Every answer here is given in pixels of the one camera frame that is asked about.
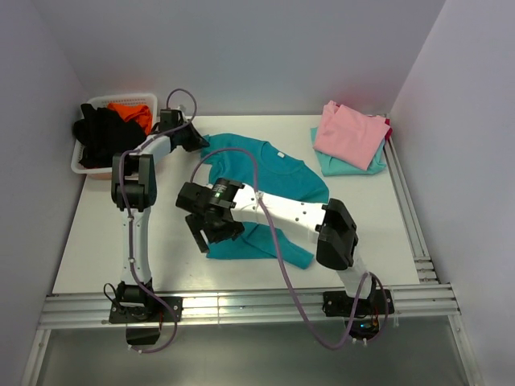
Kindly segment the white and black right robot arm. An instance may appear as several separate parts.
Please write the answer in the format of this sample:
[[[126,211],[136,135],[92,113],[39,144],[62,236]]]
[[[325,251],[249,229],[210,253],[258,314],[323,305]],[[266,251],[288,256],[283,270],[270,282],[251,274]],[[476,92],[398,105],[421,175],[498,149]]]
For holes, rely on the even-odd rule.
[[[377,281],[355,254],[357,226],[340,200],[306,203],[218,179],[211,187],[186,182],[175,205],[187,212],[186,223],[202,253],[211,244],[239,238],[248,224],[268,225],[270,217],[289,241],[315,246],[317,263],[339,275],[352,310],[359,314],[374,310]]]

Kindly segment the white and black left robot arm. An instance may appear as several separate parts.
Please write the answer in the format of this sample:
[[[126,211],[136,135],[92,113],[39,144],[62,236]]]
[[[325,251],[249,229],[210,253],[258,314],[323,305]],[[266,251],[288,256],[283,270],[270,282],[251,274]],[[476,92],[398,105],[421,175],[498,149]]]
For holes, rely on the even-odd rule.
[[[142,144],[113,156],[111,199],[122,213],[124,241],[113,300],[117,312],[147,321],[166,307],[153,290],[148,257],[150,213],[157,199],[155,166],[178,146],[193,152],[207,145],[191,119],[176,127],[159,122]]]

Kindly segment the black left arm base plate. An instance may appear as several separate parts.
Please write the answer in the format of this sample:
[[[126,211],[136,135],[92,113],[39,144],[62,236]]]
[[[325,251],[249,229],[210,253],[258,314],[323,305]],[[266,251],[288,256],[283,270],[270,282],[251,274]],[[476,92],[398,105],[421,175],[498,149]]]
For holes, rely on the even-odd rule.
[[[112,305],[109,313],[109,324],[135,324],[149,322],[179,322],[183,310],[183,299],[181,297],[166,296],[162,300],[173,310],[174,315],[156,302],[153,309],[144,306],[115,306]]]

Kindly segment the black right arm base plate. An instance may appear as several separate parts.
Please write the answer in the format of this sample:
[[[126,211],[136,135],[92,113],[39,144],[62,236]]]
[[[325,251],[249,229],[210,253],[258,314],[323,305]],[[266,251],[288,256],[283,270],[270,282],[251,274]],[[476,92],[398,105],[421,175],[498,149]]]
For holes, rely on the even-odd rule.
[[[354,298],[343,290],[323,292],[322,311],[326,317],[348,318],[352,311]],[[395,311],[391,291],[386,289],[385,296],[380,289],[375,289],[366,299],[359,298],[355,317],[367,317],[373,314],[393,314]]]

